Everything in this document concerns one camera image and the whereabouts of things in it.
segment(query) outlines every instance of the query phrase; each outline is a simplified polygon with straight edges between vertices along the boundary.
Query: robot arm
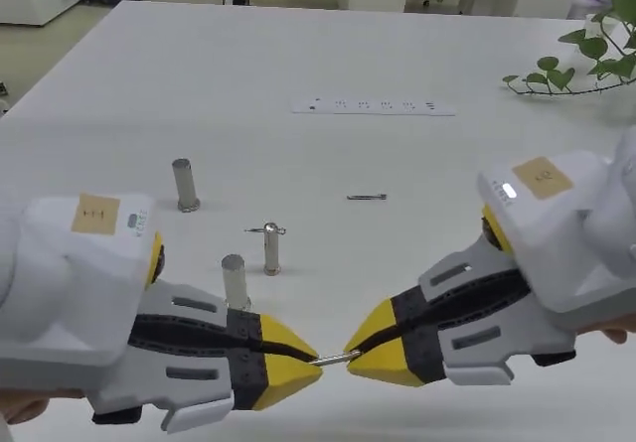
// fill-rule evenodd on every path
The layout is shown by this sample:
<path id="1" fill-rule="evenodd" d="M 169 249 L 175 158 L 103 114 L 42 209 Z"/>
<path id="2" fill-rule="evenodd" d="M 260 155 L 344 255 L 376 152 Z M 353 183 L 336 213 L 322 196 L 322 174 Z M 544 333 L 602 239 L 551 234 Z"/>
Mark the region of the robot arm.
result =
<path id="1" fill-rule="evenodd" d="M 577 331 L 636 311 L 636 128 L 613 161 L 578 151 L 479 175 L 483 232 L 383 302 L 349 371 L 405 385 L 510 384 L 507 360 L 575 357 Z"/>
<path id="2" fill-rule="evenodd" d="M 98 424 L 134 423 L 153 404 L 172 433 L 264 409 L 322 374 L 273 318 L 158 279 L 145 196 L 4 205 L 0 230 L 2 388 L 80 389 Z"/>

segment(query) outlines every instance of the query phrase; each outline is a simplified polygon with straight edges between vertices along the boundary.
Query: metal post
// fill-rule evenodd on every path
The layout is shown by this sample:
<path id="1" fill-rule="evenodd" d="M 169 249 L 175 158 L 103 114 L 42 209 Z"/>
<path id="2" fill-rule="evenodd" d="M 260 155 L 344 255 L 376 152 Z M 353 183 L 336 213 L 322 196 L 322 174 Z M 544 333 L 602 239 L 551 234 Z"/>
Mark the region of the metal post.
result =
<path id="1" fill-rule="evenodd" d="M 221 268 L 228 307 L 233 310 L 249 311 L 251 301 L 247 296 L 245 261 L 240 255 L 228 255 L 221 260 Z"/>
<path id="2" fill-rule="evenodd" d="M 201 202 L 197 199 L 190 161 L 177 159 L 172 163 L 172 170 L 175 174 L 177 193 L 179 194 L 177 207 L 184 213 L 196 211 L 201 206 Z"/>

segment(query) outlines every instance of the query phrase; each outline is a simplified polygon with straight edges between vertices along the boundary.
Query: label sticker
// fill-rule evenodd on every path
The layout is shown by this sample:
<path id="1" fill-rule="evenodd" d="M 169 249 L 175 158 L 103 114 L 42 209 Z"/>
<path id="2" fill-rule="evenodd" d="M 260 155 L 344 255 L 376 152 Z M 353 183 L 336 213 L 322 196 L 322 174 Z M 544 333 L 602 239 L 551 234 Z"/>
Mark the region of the label sticker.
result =
<path id="1" fill-rule="evenodd" d="M 119 199 L 80 194 L 71 231 L 115 235 L 119 204 Z"/>
<path id="2" fill-rule="evenodd" d="M 541 201 L 574 187 L 569 177 L 546 157 L 528 161 L 513 168 L 513 172 Z"/>

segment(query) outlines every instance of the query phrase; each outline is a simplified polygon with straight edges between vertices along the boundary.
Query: table surface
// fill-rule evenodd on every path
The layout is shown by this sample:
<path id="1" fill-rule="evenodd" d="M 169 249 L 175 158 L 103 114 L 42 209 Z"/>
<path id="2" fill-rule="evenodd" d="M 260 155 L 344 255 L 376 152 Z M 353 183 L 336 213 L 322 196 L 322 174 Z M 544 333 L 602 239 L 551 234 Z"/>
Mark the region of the table surface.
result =
<path id="1" fill-rule="evenodd" d="M 126 3 L 0 122 L 0 182 L 19 199 L 144 192 L 159 203 L 168 281 L 223 295 L 220 261 L 242 254 L 254 310 L 321 354 L 339 353 L 368 312 L 415 284 L 480 231 L 476 172 L 588 148 L 611 154 L 633 122 L 622 98 L 518 98 L 501 76 L 575 22 Z M 620 96 L 621 91 L 613 94 Z M 314 96 L 442 99 L 454 117 L 292 114 Z M 171 162 L 192 160 L 203 207 L 176 210 Z M 385 202 L 349 194 L 387 193 Z M 276 221 L 282 273 L 261 271 L 248 227 Z M 174 441 L 560 441 L 633 435 L 633 344 L 600 335 L 578 358 L 513 358 L 509 387 L 409 389 L 326 368 L 262 413 Z M 17 442 L 156 441 L 161 413 L 95 427 L 85 402 L 58 401 Z"/>

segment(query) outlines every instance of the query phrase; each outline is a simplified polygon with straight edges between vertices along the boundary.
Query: gray floor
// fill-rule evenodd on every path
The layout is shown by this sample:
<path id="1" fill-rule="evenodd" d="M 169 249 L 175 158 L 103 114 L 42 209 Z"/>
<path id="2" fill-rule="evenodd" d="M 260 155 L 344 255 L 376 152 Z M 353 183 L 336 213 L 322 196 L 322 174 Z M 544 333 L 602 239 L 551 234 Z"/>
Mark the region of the gray floor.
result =
<path id="1" fill-rule="evenodd" d="M 221 0 L 152 0 L 185 3 L 221 3 Z M 255 6 L 337 8 L 337 0 L 251 0 Z M 406 12 L 454 13 L 458 0 L 432 4 L 408 0 Z M 77 5 L 43 28 L 0 26 L 0 81 L 9 89 L 5 99 L 15 103 L 107 13 L 108 9 Z"/>

